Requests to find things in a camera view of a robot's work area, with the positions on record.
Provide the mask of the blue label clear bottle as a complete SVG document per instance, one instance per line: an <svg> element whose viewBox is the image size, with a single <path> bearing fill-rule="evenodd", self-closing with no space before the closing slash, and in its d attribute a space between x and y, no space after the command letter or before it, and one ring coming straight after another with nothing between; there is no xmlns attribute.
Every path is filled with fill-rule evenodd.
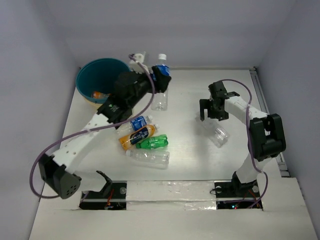
<svg viewBox="0 0 320 240"><path fill-rule="evenodd" d="M157 64L151 69L155 86L155 96L151 109L154 111L166 111L168 108L168 85L171 80L170 68L167 65L167 55L160 53Z"/></svg>

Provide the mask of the orange label tea bottle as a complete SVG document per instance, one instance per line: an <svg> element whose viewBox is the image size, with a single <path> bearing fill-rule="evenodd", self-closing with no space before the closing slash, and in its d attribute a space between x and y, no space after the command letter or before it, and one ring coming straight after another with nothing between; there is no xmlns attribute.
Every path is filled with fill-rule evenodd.
<svg viewBox="0 0 320 240"><path fill-rule="evenodd" d="M111 95L110 93L103 93L103 92L99 92L99 91L93 91L92 94L91 94L91 97L93 99L106 99L110 95Z"/></svg>

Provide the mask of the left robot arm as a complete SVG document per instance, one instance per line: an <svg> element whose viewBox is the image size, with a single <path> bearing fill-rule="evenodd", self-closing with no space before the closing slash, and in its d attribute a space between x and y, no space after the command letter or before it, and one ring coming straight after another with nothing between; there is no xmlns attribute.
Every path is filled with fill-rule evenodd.
<svg viewBox="0 0 320 240"><path fill-rule="evenodd" d="M70 198L80 187L81 177L75 174L83 158L94 148L107 129L127 123L135 105L147 94L163 93L171 81L169 67L153 66L152 72L122 72L113 85L113 92L98 108L86 127L67 136L66 146L51 155L38 157L41 178L61 199Z"/></svg>

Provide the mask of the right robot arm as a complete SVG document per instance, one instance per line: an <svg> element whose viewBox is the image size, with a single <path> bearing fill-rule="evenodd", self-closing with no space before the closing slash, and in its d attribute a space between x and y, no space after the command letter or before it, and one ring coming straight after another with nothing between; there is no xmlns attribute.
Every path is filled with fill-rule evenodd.
<svg viewBox="0 0 320 240"><path fill-rule="evenodd" d="M210 84L208 90L210 98L199 100L200 121L236 117L246 127L248 147L247 158L231 180L216 184L213 190L220 198L243 198L256 185L264 166L286 149L282 118L256 109L235 91L228 92L224 80Z"/></svg>

